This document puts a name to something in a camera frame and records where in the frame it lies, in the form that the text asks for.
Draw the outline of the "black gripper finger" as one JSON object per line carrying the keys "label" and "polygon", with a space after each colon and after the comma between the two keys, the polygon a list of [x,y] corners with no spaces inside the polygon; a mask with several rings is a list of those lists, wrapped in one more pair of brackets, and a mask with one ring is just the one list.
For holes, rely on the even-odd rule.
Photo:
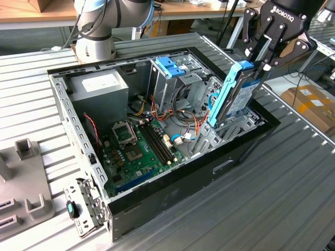
{"label": "black gripper finger", "polygon": [[255,61],[265,44],[260,17],[260,7],[248,7],[243,13],[242,40],[247,45],[245,55],[248,61]]}
{"label": "black gripper finger", "polygon": [[293,26],[262,26],[258,30],[258,43],[264,45],[266,40],[270,43],[258,67],[258,78],[272,67],[280,67],[317,47],[307,32]]}

